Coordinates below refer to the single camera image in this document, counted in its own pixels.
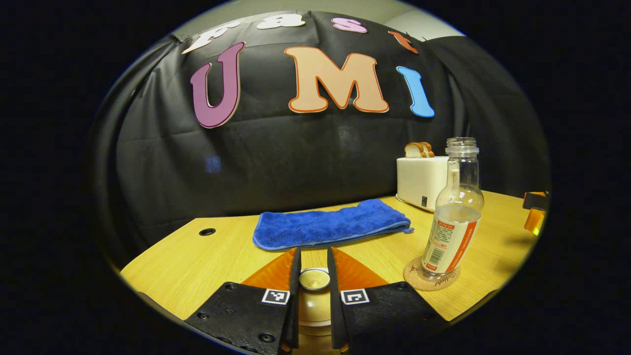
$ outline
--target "water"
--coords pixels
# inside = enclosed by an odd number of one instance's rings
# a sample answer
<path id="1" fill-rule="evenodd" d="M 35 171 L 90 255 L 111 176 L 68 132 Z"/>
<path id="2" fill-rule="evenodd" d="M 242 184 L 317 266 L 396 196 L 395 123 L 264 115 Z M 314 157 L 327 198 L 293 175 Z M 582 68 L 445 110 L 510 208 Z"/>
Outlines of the water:
<path id="1" fill-rule="evenodd" d="M 474 222 L 479 220 L 481 217 L 480 211 L 476 210 L 473 207 L 461 204 L 451 204 L 451 205 L 443 205 L 436 209 L 434 212 L 434 221 L 436 223 L 437 219 L 440 219 L 444 222 L 450 222 L 453 224 L 458 223 L 467 223 Z M 457 248 L 457 246 L 450 245 L 450 248 Z M 440 281 L 448 276 L 449 273 L 433 273 L 425 267 L 422 267 L 421 277 L 428 281 Z"/>
<path id="2" fill-rule="evenodd" d="M 475 208 L 467 205 L 453 204 L 440 206 L 436 209 L 434 215 L 434 218 L 438 218 L 446 222 L 467 223 L 479 220 L 481 213 Z"/>

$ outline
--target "microfiber towel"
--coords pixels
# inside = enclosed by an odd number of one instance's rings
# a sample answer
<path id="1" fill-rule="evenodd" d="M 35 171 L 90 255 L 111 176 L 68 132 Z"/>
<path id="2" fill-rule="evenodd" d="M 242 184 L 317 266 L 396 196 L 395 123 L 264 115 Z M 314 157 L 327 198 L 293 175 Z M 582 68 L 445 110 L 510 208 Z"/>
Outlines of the microfiber towel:
<path id="1" fill-rule="evenodd" d="M 404 214 L 380 200 L 366 200 L 334 212 L 263 212 L 252 240 L 265 250 L 326 246 L 376 234 L 409 233 L 414 230 L 410 224 Z"/>

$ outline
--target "orange object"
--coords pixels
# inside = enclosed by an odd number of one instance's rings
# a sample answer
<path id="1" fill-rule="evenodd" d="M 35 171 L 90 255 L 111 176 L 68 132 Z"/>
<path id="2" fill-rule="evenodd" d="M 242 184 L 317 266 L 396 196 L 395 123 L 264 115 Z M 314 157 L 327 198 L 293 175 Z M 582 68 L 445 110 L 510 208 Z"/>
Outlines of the orange object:
<path id="1" fill-rule="evenodd" d="M 289 283 L 292 277 L 293 257 L 296 249 L 291 249 L 257 272 L 241 282 L 243 285 L 260 287 L 262 289 L 274 289 L 279 291 L 289 291 Z"/>
<path id="2" fill-rule="evenodd" d="M 283 351 L 285 351 L 285 352 L 291 352 L 292 351 L 291 347 L 286 342 L 281 342 L 280 343 L 280 348 Z"/>
<path id="3" fill-rule="evenodd" d="M 396 38 L 397 41 L 399 41 L 399 44 L 401 44 L 403 47 L 405 47 L 405 49 L 407 49 L 408 51 L 414 53 L 414 54 L 418 54 L 418 50 L 414 47 L 412 47 L 410 44 L 410 40 L 403 37 L 402 34 L 398 33 L 398 32 L 393 32 L 393 31 L 388 31 L 389 34 L 393 35 L 394 38 Z"/>
<path id="4" fill-rule="evenodd" d="M 339 249 L 331 247 L 338 275 L 338 290 L 355 290 L 388 285 L 388 282 Z"/>
<path id="5" fill-rule="evenodd" d="M 531 208 L 530 214 L 528 214 L 528 218 L 526 219 L 526 224 L 524 224 L 524 228 L 531 231 L 535 236 L 538 236 L 545 216 L 545 211 Z"/>

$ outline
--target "plastic bottle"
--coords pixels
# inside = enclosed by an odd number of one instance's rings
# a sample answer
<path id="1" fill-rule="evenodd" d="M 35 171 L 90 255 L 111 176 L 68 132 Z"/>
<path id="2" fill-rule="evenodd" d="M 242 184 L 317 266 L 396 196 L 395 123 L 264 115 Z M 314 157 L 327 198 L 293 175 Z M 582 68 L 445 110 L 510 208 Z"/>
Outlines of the plastic bottle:
<path id="1" fill-rule="evenodd" d="M 421 277 L 438 281 L 455 270 L 478 230 L 484 207 L 475 138 L 447 139 L 447 184 L 436 197 Z"/>

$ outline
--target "peach letter m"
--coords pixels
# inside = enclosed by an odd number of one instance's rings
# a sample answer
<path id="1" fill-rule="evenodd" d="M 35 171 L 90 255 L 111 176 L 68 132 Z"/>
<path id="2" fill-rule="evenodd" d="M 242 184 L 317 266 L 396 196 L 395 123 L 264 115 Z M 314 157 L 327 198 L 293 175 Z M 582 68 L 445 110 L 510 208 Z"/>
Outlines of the peach letter m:
<path id="1" fill-rule="evenodd" d="M 285 54 L 293 57 L 296 64 L 297 95 L 289 101 L 292 111 L 320 112 L 329 107 L 329 102 L 320 96 L 318 81 L 340 109 L 346 108 L 356 87 L 357 98 L 353 105 L 359 111 L 388 111 L 375 72 L 377 61 L 373 57 L 351 53 L 340 69 L 319 48 L 289 47 Z"/>

